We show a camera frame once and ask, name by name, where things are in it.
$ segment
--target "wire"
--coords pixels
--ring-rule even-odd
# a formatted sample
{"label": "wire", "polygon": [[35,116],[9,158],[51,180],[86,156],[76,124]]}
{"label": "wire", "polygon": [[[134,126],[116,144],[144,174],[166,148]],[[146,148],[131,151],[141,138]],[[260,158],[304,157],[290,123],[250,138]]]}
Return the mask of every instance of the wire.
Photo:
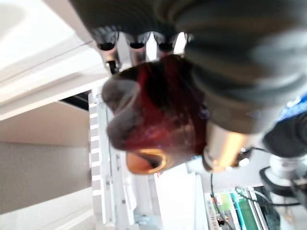
{"label": "wire", "polygon": [[259,151],[262,151],[262,152],[267,152],[267,153],[269,153],[267,150],[262,149],[262,148],[257,148],[257,147],[252,147],[252,150],[259,150]]}
{"label": "wire", "polygon": [[[247,200],[250,200],[250,201],[253,201],[253,202],[256,202],[256,203],[259,203],[258,200],[254,200],[254,199],[251,199],[249,197],[247,197],[246,195],[244,195],[242,192],[239,192],[238,190],[247,190],[245,188],[241,188],[239,186],[236,186],[235,187],[235,191],[236,193],[238,193],[240,196],[242,196],[243,198],[247,199]],[[267,203],[267,205],[269,206],[276,206],[276,207],[289,207],[289,206],[297,206],[297,205],[300,205],[300,203],[291,203],[291,204],[275,204],[275,203],[272,203],[264,194],[262,194],[261,192],[258,192],[258,191],[253,191],[254,193],[260,195]]]}
{"label": "wire", "polygon": [[224,215],[222,214],[222,212],[220,211],[218,205],[217,205],[217,201],[214,195],[214,191],[213,191],[213,173],[211,173],[211,177],[210,177],[210,184],[211,184],[211,195],[214,199],[214,203],[217,209],[217,212],[220,214],[221,218],[223,219],[223,221],[227,224],[227,226],[231,229],[231,230],[235,230],[229,223],[228,221],[225,219]]}
{"label": "wire", "polygon": [[250,190],[250,189],[247,189],[247,188],[243,188],[243,187],[239,187],[237,186],[236,187],[237,189],[241,189],[241,190],[246,190],[246,191],[249,191],[250,193],[255,193],[255,194],[258,194],[260,195],[263,199],[265,199],[267,202],[271,203],[271,201],[261,192],[258,192],[256,190]]}

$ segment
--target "blue object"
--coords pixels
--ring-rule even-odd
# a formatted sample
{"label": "blue object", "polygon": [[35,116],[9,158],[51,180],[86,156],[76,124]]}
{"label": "blue object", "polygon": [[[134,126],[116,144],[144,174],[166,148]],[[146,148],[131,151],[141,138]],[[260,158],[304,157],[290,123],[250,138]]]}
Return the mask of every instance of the blue object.
{"label": "blue object", "polygon": [[288,105],[283,109],[278,121],[283,121],[295,115],[301,114],[307,111],[307,93],[296,102],[288,103]]}

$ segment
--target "black cable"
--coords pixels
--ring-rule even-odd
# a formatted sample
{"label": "black cable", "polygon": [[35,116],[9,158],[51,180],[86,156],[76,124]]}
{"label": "black cable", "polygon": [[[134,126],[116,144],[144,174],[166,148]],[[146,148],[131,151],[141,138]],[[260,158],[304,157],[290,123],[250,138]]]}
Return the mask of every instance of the black cable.
{"label": "black cable", "polygon": [[225,219],[224,215],[222,214],[222,212],[220,211],[218,205],[217,205],[217,201],[216,201],[216,198],[215,198],[215,195],[214,195],[214,191],[213,191],[213,173],[211,173],[211,178],[210,178],[210,184],[211,184],[211,195],[214,199],[214,203],[215,203],[215,206],[216,206],[216,209],[218,211],[218,213],[220,214],[221,218],[223,219],[223,221],[227,224],[227,226],[231,229],[231,230],[235,230],[229,223],[228,221]]}
{"label": "black cable", "polygon": [[[247,200],[250,200],[250,201],[253,201],[253,202],[256,202],[256,203],[259,203],[258,200],[254,200],[254,199],[251,199],[247,196],[245,196],[243,193],[239,192],[238,190],[242,188],[239,188],[238,186],[235,187],[235,191],[236,193],[238,193],[240,196],[242,196],[243,198],[247,199]],[[269,206],[276,206],[276,207],[289,207],[289,206],[297,206],[297,205],[300,205],[300,203],[291,203],[291,204],[275,204],[275,203],[271,203],[271,202],[268,202],[268,200],[264,199],[265,200],[266,204],[269,205]]]}
{"label": "black cable", "polygon": [[263,151],[263,152],[267,152],[268,153],[267,150],[262,149],[262,148],[257,148],[257,147],[252,147],[252,150],[259,150],[259,151]]}

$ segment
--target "gray panel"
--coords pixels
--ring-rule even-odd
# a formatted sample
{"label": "gray panel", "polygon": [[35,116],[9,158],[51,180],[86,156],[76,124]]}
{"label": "gray panel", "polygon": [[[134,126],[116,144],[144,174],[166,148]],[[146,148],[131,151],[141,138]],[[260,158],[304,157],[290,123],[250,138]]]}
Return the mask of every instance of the gray panel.
{"label": "gray panel", "polygon": [[91,186],[87,147],[0,142],[0,214]]}

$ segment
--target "white wall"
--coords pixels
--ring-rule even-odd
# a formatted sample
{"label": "white wall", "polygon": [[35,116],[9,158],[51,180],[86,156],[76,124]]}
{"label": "white wall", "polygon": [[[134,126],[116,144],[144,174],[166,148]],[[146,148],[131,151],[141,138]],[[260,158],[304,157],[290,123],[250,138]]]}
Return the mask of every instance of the white wall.
{"label": "white wall", "polygon": [[[261,180],[259,170],[269,166],[270,154],[259,150],[254,150],[249,161],[249,165],[232,171],[218,172],[213,175],[213,185],[215,191],[234,189],[235,186],[256,186]],[[205,193],[211,192],[210,173],[205,171],[201,159],[187,163],[189,172],[196,172],[201,175],[203,190]]]}

